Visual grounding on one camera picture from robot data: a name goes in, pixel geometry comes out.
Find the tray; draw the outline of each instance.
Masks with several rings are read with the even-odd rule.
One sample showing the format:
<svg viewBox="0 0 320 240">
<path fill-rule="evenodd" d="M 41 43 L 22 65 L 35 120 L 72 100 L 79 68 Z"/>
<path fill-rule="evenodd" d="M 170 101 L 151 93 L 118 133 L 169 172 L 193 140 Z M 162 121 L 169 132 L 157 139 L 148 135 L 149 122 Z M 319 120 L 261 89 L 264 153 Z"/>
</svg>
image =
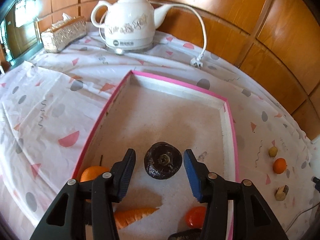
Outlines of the tray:
<svg viewBox="0 0 320 240">
<path fill-rule="evenodd" d="M 156 142 L 175 146 L 181 154 L 192 149 L 196 158 L 227 180 L 238 181 L 236 137 L 225 98 L 194 85 L 138 71 L 130 71 L 101 112 L 78 160 L 73 178 L 99 165 L 111 168 L 128 148 L 137 160 L 127 196 L 118 210 L 159 207 L 152 215 L 119 230 L 120 239 L 167 239 L 187 230 L 185 213 L 199 205 L 193 197 L 182 165 L 167 180 L 153 179 L 145 171 L 144 156 Z M 232 239 L 233 205 L 228 206 Z"/>
</svg>

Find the eggplant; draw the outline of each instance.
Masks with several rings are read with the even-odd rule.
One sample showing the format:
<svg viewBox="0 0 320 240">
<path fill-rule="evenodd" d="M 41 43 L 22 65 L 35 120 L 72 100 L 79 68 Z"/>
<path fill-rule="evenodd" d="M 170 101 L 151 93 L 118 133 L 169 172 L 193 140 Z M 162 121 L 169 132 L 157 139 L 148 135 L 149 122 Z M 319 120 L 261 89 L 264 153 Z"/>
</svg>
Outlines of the eggplant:
<svg viewBox="0 0 320 240">
<path fill-rule="evenodd" d="M 157 142 L 151 146 L 144 157 L 144 167 L 154 179 L 171 178 L 182 165 L 179 150 L 166 142 Z"/>
<path fill-rule="evenodd" d="M 201 229 L 189 229 L 169 236 L 168 240 L 199 240 Z"/>
</svg>

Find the white teapot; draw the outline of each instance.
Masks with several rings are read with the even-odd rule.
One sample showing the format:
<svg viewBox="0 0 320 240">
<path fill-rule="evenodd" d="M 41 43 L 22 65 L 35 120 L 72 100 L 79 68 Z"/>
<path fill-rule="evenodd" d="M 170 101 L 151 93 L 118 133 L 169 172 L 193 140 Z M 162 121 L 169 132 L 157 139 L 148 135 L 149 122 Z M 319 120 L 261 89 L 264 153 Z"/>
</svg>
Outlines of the white teapot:
<svg viewBox="0 0 320 240">
<path fill-rule="evenodd" d="M 96 13 L 102 6 L 108 11 L 105 22 L 97 23 Z M 99 1 L 91 13 L 91 22 L 104 28 L 106 45 L 118 54 L 123 50 L 140 50 L 152 45 L 155 30 L 162 24 L 173 4 L 153 9 L 148 0 L 118 0 L 114 4 Z"/>
</svg>

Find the tissue box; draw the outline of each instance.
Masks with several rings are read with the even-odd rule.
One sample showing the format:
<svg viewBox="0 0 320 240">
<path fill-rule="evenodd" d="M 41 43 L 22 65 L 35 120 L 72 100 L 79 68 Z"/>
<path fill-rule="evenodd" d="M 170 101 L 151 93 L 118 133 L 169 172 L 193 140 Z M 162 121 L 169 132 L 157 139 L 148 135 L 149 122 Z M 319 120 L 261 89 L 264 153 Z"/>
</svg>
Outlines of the tissue box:
<svg viewBox="0 0 320 240">
<path fill-rule="evenodd" d="M 59 21 L 41 33 L 44 49 L 47 52 L 59 53 L 69 43 L 87 35 L 85 17 L 77 16 Z"/>
</svg>

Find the red tomato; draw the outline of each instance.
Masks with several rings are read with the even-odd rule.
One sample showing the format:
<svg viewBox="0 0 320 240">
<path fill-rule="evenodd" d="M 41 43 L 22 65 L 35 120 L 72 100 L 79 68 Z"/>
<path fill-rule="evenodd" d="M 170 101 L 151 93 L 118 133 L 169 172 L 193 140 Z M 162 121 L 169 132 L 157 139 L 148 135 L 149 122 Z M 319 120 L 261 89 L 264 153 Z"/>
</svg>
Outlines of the red tomato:
<svg viewBox="0 0 320 240">
<path fill-rule="evenodd" d="M 191 208 L 184 217 L 188 227 L 202 228 L 206 211 L 202 206 Z"/>
</svg>

